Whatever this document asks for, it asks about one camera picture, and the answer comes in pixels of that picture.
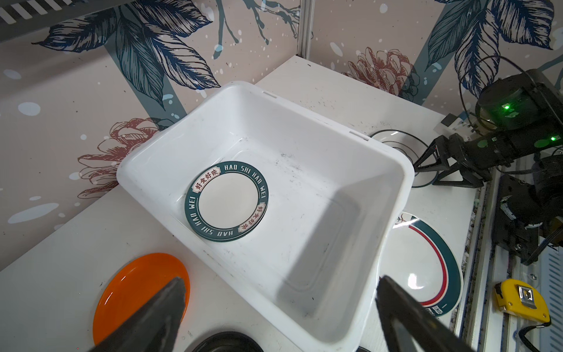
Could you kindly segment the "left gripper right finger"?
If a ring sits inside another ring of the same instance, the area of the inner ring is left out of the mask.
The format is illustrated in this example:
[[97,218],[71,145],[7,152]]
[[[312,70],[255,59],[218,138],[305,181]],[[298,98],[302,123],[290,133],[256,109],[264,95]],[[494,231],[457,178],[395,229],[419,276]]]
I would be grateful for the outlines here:
[[470,351],[391,277],[380,278],[376,306],[389,351]]

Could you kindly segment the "white plate black flower outline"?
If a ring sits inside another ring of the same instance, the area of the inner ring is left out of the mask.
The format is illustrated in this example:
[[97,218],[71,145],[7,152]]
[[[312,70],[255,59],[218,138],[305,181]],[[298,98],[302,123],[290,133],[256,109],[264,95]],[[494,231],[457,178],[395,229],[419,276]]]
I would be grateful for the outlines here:
[[[418,161],[429,147],[418,137],[401,130],[384,129],[373,133],[371,138],[401,152],[412,164]],[[437,172],[416,172],[412,188],[420,189],[432,185],[437,175]]]

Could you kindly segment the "white plastic bin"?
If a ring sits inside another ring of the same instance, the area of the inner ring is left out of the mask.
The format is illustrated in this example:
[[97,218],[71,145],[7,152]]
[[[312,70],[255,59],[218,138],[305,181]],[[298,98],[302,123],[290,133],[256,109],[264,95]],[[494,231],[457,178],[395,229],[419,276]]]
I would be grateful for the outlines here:
[[[270,192],[262,221],[229,242],[190,228],[201,172],[243,161]],[[171,234],[303,351],[354,351],[378,283],[378,249],[413,167],[394,149],[246,82],[215,92],[120,164],[117,180]]]

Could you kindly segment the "orange plate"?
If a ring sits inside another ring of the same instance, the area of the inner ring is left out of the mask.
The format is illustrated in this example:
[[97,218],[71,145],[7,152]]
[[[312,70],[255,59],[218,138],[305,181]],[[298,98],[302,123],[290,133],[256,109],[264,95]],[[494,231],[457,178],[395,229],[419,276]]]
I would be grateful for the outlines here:
[[107,285],[95,311],[94,343],[99,345],[162,288],[175,278],[185,287],[183,307],[190,297],[190,279],[184,264],[166,253],[152,253],[125,265]]

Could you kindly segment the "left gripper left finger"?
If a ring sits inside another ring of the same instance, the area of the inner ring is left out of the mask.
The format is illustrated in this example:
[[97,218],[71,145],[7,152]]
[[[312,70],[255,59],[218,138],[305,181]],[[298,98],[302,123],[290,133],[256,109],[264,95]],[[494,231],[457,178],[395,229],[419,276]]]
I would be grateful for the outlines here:
[[92,350],[172,351],[185,308],[185,283],[176,277]]

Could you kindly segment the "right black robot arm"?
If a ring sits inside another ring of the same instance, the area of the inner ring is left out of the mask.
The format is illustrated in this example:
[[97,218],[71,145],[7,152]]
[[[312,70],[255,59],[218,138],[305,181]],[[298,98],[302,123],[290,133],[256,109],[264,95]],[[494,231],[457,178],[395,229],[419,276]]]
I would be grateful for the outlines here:
[[501,176],[493,229],[495,244],[530,265],[548,245],[562,244],[562,228],[553,224],[562,217],[562,156],[540,155],[562,146],[562,95],[539,70],[528,70],[485,88],[476,115],[496,128],[469,142],[439,136],[413,168],[436,172],[436,186],[478,189],[493,168],[532,155],[530,169]]

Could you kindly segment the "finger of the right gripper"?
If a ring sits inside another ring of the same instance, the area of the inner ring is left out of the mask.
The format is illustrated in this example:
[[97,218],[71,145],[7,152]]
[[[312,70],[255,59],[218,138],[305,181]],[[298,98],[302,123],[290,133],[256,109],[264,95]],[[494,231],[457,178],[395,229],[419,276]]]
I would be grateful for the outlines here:
[[448,162],[450,140],[446,136],[435,138],[420,158],[413,164],[415,172],[442,172],[450,168]]
[[440,172],[433,185],[479,189],[491,180],[492,176],[488,171],[475,171],[467,167],[452,167]]

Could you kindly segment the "green rim lettered plate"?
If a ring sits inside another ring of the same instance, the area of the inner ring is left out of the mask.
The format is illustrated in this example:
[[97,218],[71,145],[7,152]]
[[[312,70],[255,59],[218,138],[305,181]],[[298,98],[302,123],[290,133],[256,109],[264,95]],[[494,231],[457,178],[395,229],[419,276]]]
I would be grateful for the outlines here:
[[184,212],[196,235],[235,241],[262,221],[270,198],[263,174],[243,161],[223,161],[201,172],[186,192]]

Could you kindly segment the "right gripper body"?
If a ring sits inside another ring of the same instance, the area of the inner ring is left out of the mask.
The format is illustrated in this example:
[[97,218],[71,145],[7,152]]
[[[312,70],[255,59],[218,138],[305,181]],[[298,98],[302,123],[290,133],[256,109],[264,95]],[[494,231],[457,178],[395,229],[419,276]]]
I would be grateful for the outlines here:
[[448,138],[450,156],[473,171],[509,167],[516,159],[528,154],[528,137],[523,132],[489,133],[472,141],[460,135]]

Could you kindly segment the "white plate green red rim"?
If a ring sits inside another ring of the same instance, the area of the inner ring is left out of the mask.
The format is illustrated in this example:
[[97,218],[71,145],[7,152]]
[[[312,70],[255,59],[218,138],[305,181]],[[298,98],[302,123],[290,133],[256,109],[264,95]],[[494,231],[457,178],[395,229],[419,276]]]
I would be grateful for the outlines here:
[[460,301],[460,265],[442,236],[421,218],[403,212],[384,240],[378,276],[392,278],[431,315],[449,314]]

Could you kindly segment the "black hanging wall basket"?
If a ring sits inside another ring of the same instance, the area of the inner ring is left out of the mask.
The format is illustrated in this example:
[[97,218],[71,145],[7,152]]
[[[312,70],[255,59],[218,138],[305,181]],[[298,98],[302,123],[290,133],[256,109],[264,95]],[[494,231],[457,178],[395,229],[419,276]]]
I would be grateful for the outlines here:
[[128,3],[127,0],[1,0],[1,42]]

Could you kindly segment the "yellow tape measure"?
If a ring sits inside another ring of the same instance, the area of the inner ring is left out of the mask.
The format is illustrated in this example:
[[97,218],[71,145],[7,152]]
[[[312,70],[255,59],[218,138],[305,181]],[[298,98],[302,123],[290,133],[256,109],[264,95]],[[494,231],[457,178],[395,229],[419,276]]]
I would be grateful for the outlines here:
[[508,279],[494,286],[496,303],[501,312],[540,324],[551,322],[548,305],[531,285]]

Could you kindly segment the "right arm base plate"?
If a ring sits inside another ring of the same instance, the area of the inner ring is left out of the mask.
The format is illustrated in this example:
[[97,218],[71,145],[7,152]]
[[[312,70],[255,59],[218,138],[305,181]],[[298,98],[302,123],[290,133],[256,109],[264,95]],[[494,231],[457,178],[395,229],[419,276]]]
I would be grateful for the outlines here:
[[520,258],[523,265],[539,257],[539,237],[545,217],[535,187],[511,175],[499,180],[492,241]]

